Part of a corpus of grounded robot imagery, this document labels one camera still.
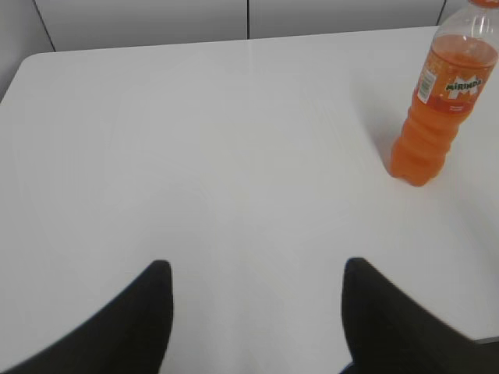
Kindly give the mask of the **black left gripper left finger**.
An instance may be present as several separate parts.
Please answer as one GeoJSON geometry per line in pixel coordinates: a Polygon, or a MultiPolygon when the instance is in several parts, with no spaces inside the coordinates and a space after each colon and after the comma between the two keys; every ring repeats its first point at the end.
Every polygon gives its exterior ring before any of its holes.
{"type": "Polygon", "coordinates": [[[82,325],[6,372],[159,373],[172,323],[172,268],[155,260],[82,325]]]}

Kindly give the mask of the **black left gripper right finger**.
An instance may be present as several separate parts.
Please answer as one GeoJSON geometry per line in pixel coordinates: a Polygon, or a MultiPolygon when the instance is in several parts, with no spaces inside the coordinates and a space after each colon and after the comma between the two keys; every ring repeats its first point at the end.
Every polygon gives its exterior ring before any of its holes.
{"type": "Polygon", "coordinates": [[[498,343],[472,340],[433,316],[364,258],[349,259],[342,325],[345,373],[496,373],[498,343]]]}

